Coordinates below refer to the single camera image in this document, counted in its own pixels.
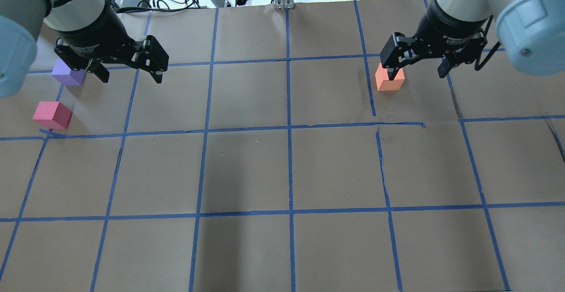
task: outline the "blue joint cap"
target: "blue joint cap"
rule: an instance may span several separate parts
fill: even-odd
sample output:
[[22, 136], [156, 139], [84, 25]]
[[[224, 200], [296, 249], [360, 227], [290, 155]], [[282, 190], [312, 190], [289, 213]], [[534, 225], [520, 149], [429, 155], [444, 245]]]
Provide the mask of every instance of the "blue joint cap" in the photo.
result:
[[565, 0], [515, 0], [498, 16], [497, 35], [522, 73], [565, 71]]
[[0, 15], [0, 99], [20, 91], [37, 54], [36, 40], [16, 22]]

